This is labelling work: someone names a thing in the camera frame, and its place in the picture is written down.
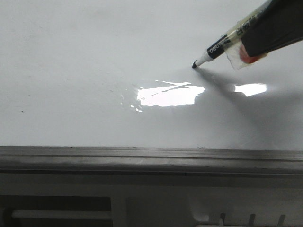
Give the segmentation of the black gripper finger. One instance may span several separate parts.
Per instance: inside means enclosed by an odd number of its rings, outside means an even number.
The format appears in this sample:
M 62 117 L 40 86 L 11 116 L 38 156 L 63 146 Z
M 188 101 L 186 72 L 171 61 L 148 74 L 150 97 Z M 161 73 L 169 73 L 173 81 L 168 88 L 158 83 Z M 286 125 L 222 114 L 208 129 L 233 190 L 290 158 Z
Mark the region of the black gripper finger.
M 303 1 L 272 0 L 241 41 L 248 56 L 256 57 L 302 39 Z

